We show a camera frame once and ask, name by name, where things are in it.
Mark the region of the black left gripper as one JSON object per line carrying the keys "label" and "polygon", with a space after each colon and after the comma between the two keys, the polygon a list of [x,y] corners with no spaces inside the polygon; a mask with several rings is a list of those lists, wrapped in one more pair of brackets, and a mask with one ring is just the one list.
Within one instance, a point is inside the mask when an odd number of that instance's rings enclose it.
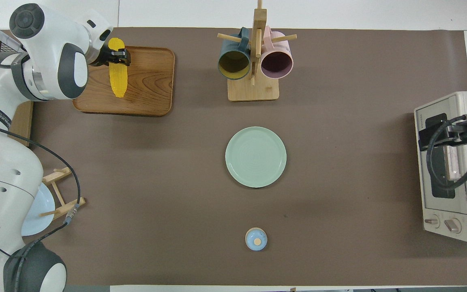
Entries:
{"label": "black left gripper", "polygon": [[100,49],[98,57],[95,59],[95,67],[102,65],[109,66],[109,60],[113,64],[122,64],[130,66],[130,52],[126,48],[120,48],[118,50],[110,49],[107,44],[104,44]]}

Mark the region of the yellow corn cob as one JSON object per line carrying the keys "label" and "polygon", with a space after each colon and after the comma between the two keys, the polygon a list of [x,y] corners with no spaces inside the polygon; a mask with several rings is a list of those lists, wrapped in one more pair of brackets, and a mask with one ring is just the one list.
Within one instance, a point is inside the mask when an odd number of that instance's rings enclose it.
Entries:
{"label": "yellow corn cob", "polygon": [[[125,48],[122,39],[113,37],[108,42],[109,48],[118,50]],[[113,64],[109,61],[109,78],[113,93],[118,98],[124,98],[128,86],[128,66]]]}

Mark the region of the pale green plate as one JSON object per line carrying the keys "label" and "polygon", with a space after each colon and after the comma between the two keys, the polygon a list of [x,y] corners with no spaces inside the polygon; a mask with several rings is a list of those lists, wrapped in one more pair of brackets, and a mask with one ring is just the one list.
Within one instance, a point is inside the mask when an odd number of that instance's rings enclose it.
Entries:
{"label": "pale green plate", "polygon": [[228,173],[239,184],[259,189],[278,181],[287,166],[283,140],[265,127],[252,126],[235,133],[225,148]]}

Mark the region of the wooden serving tray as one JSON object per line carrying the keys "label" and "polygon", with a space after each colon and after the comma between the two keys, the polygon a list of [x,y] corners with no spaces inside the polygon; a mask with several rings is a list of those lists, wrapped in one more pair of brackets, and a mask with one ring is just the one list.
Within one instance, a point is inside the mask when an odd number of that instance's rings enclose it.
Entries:
{"label": "wooden serving tray", "polygon": [[111,88],[109,67],[90,66],[88,84],[73,106],[87,114],[162,117],[173,101],[175,55],[161,47],[126,46],[132,60],[123,98]]}

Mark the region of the dark teal mug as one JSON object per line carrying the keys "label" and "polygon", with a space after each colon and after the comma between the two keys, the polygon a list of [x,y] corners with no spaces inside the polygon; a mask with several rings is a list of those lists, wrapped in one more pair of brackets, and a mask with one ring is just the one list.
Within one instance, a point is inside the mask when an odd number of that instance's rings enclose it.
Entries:
{"label": "dark teal mug", "polygon": [[219,53],[218,69],[226,78],[238,80],[244,78],[250,71],[251,45],[249,44],[250,31],[242,27],[237,35],[241,41],[224,39]]}

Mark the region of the wooden mug tree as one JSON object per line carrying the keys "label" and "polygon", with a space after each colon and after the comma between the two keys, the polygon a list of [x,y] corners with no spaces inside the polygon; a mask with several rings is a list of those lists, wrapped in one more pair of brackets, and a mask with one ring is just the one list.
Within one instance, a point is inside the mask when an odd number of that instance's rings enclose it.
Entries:
{"label": "wooden mug tree", "polygon": [[[251,45],[250,71],[244,78],[235,81],[226,78],[227,96],[230,102],[274,101],[280,96],[280,78],[268,78],[261,72],[261,47],[266,26],[268,26],[267,10],[263,7],[263,0],[257,0],[257,7],[254,9],[252,28],[249,29],[249,44]],[[240,38],[231,36],[231,34],[218,33],[217,37],[222,41],[224,39],[237,42],[241,41]],[[272,39],[272,42],[292,41],[296,38],[296,34],[284,35]]]}

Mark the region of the brown table mat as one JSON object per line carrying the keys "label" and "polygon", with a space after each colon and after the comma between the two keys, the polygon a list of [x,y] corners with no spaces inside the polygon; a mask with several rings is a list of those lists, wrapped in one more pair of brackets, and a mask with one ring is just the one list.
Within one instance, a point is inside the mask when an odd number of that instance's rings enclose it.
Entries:
{"label": "brown table mat", "polygon": [[[297,30],[275,101],[230,102],[224,28],[115,28],[174,52],[161,118],[34,105],[32,139],[65,158],[87,203],[45,245],[71,285],[467,285],[467,243],[423,229],[413,112],[467,91],[462,31]],[[243,128],[287,149],[278,181],[235,181],[225,148]],[[245,234],[263,229],[251,251]]]}

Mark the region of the wooden plate rack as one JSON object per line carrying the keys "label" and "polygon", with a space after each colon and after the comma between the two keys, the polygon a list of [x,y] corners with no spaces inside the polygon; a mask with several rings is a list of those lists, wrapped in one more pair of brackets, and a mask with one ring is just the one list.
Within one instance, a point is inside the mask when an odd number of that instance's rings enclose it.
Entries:
{"label": "wooden plate rack", "polygon": [[71,170],[69,170],[68,167],[65,167],[65,168],[60,168],[60,169],[54,169],[51,174],[48,174],[43,177],[42,183],[44,183],[47,187],[48,186],[52,187],[52,190],[54,191],[54,194],[57,196],[60,206],[57,207],[55,210],[46,211],[44,213],[39,214],[39,217],[46,217],[49,215],[54,215],[53,220],[55,220],[62,216],[68,215],[69,212],[73,210],[73,208],[75,207],[77,203],[77,199],[71,202],[66,202],[59,190],[59,187],[57,186],[57,181],[65,177],[68,177],[71,174],[74,175],[71,172]]}

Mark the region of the pink mug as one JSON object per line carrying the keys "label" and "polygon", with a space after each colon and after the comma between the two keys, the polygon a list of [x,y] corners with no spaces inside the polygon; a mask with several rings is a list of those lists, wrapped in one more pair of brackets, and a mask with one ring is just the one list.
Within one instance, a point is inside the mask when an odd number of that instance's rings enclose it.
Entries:
{"label": "pink mug", "polygon": [[289,41],[272,42],[272,39],[283,36],[282,32],[273,31],[270,26],[265,27],[261,47],[261,72],[268,78],[284,78],[293,69]]}

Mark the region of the light blue plate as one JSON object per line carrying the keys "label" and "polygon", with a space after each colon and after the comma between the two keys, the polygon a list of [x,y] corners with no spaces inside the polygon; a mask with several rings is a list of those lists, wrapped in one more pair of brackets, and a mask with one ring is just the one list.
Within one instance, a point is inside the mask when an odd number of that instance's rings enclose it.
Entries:
{"label": "light blue plate", "polygon": [[22,224],[21,236],[31,236],[44,231],[51,224],[54,215],[40,216],[40,214],[55,209],[55,202],[50,189],[44,183],[41,183]]}

